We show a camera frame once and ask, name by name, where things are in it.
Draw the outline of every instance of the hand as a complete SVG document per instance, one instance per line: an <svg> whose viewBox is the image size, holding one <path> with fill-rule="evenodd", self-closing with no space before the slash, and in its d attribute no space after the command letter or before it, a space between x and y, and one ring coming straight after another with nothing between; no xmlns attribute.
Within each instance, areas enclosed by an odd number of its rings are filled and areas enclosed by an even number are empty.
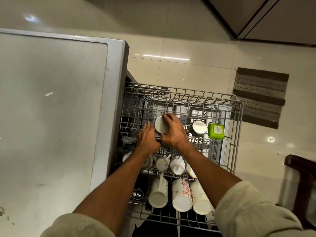
<svg viewBox="0 0 316 237"><path fill-rule="evenodd" d="M182 145L189 142L183 125L174 114L167 113L162 117L169 125L169 132L160 135L161 141L179 150Z"/></svg>
<svg viewBox="0 0 316 237"><path fill-rule="evenodd" d="M138 134L136 148L146 155L146 158L156 153L160 148L160 143L155 138L155 128L148 122Z"/></svg>

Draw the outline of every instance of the shirt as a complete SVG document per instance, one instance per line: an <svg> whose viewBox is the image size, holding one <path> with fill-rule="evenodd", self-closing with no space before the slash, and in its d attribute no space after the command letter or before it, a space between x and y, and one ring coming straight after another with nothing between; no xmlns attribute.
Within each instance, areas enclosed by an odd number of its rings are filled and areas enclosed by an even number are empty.
<svg viewBox="0 0 316 237"><path fill-rule="evenodd" d="M303 230L297 217L276 206L252 184L241 181L231 187L215 210L215 223L223 237L316 237ZM115 237L101 222L81 214L58 217L41 237Z"/></svg>

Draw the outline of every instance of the person's left hand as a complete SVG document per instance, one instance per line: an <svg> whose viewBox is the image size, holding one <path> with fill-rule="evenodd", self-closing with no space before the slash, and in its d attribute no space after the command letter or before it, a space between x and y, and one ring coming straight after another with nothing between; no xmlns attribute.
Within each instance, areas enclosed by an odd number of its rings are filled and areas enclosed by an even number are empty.
<svg viewBox="0 0 316 237"><path fill-rule="evenodd" d="M148 122L138 134L136 148L146 157L156 153L160 148L160 143L155 138L155 128Z"/></svg>

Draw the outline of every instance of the tile floor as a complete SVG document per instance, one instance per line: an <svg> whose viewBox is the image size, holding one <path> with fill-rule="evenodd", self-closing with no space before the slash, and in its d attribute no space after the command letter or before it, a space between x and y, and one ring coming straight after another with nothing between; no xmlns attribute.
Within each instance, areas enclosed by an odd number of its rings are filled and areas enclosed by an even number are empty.
<svg viewBox="0 0 316 237"><path fill-rule="evenodd" d="M0 3L0 28L126 40L128 70L142 83L231 92L238 67L288 73L279 129L242 124L236 174L293 206L298 176L284 157L316 160L315 48L235 41L199 0Z"/></svg>

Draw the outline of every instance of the person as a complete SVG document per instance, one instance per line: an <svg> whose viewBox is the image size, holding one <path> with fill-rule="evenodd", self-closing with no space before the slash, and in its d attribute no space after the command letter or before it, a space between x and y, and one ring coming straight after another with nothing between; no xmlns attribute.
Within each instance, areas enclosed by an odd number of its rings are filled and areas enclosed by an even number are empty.
<svg viewBox="0 0 316 237"><path fill-rule="evenodd" d="M162 116L169 124L169 132L161 134L161 141L176 148L190 164L215 207L215 223L223 237L316 236L313 230L303 230L291 211L276 206L249 182L205 158L188 141L184 127L174 114ZM117 236L142 164L159 148L155 128L148 123L140 131L131 156L73 213L58 217L41 237Z"/></svg>

